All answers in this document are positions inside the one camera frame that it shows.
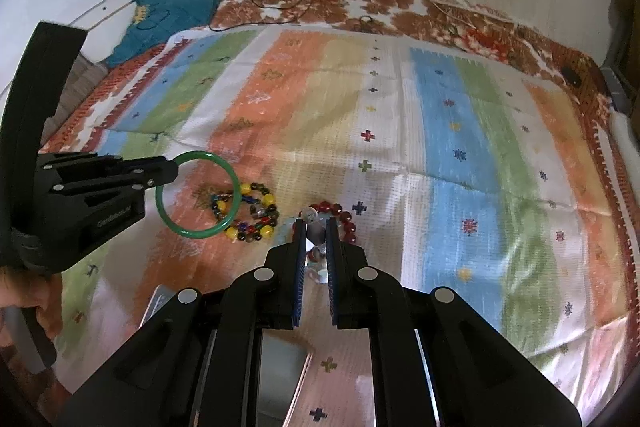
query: teal garment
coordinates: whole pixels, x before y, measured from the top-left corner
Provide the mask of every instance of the teal garment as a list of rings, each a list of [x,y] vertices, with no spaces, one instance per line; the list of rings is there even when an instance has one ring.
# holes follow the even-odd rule
[[[146,16],[127,28],[122,42],[105,60],[110,68],[166,42],[174,33],[209,24],[220,0],[136,0],[136,3],[143,9],[146,7]]]

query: green bangle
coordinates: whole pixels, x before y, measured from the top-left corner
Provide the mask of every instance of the green bangle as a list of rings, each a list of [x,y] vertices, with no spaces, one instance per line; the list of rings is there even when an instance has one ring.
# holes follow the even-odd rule
[[[156,207],[158,208],[158,214],[162,217],[162,220],[166,223],[166,225],[173,230],[178,235],[183,237],[189,237],[190,239],[206,239],[207,237],[211,237],[212,235],[217,234],[218,232],[222,232],[228,227],[229,223],[236,217],[238,213],[238,209],[240,208],[240,203],[242,201],[242,193],[240,192],[240,182],[238,181],[238,176],[234,172],[231,165],[229,165],[226,161],[224,161],[220,156],[206,152],[206,151],[189,151],[182,153],[174,158],[174,162],[177,165],[182,165],[191,160],[209,160],[210,162],[215,163],[216,165],[220,165],[223,169],[225,169],[226,173],[229,174],[231,178],[231,182],[234,186],[234,198],[231,201],[231,209],[228,214],[226,214],[225,218],[220,221],[218,224],[214,225],[210,229],[205,230],[188,230],[174,221],[171,220],[169,215],[166,213],[164,209],[164,204],[162,203],[162,193],[164,187],[162,185],[158,185],[156,187]]]

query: blue stripe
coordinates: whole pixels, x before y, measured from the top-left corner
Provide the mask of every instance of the blue stripe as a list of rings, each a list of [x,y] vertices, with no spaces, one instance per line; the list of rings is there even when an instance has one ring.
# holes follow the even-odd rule
[[[99,154],[117,154],[127,142],[127,131],[135,131],[145,121],[149,113],[162,102],[169,89],[183,76],[189,67],[198,60],[220,38],[215,34],[190,42],[166,65],[153,83],[145,89],[135,103],[129,107],[118,121],[110,127],[106,140],[98,150]]]
[[[495,159],[453,59],[416,49],[411,59],[432,178],[422,289],[449,286],[500,328],[505,241]],[[478,223],[476,232],[463,230],[465,219]],[[468,282],[460,279],[461,268],[469,270]]]

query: bed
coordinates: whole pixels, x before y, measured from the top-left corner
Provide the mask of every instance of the bed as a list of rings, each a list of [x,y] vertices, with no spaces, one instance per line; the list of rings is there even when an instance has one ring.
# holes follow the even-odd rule
[[[147,194],[142,222],[63,275],[41,405],[55,409],[136,330],[157,285],[225,287],[327,200],[353,214],[371,265],[417,290],[454,288],[586,424],[640,349],[640,208],[605,93],[589,57],[459,0],[223,0],[210,26],[112,70],[44,151],[214,152],[272,190],[275,234],[179,237]],[[184,167],[164,203],[208,227],[222,171]],[[367,335],[332,328],[327,302],[307,277],[301,326],[284,335],[312,353],[289,423],[322,408],[334,425],[371,426]]]

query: person's arm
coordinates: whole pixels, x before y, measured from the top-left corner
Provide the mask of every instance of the person's arm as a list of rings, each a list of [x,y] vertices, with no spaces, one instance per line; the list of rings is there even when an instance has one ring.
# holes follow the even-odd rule
[[[53,339],[62,329],[62,277],[45,278],[27,270],[0,267],[0,309],[36,308],[38,322]],[[12,343],[0,314],[0,347]]]

